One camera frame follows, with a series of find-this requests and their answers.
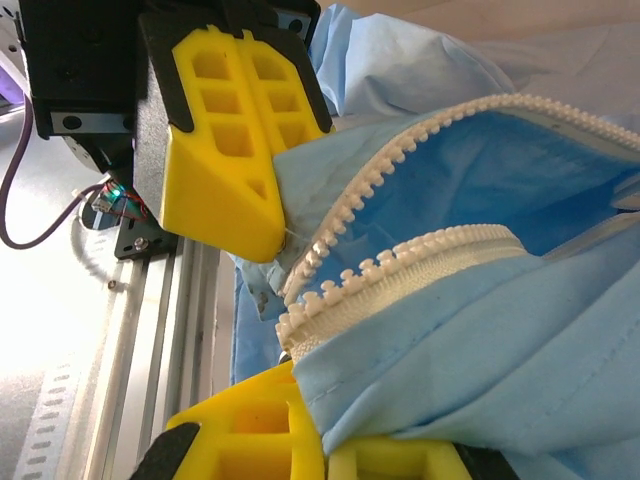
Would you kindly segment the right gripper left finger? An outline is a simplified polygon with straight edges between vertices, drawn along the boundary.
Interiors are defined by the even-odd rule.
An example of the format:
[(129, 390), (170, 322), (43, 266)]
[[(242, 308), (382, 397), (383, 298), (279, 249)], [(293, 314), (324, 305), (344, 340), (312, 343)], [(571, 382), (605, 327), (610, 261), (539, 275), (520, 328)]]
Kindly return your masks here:
[(323, 479), (321, 439), (287, 361), (172, 416), (133, 479)]

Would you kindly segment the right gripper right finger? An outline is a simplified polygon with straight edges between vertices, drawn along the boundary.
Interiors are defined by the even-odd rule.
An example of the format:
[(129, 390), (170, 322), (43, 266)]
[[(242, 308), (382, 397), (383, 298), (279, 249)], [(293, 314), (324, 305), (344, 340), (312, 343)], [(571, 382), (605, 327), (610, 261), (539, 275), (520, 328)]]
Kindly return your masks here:
[(327, 458), (333, 480), (517, 480), (503, 454), (440, 440), (384, 436), (345, 442)]

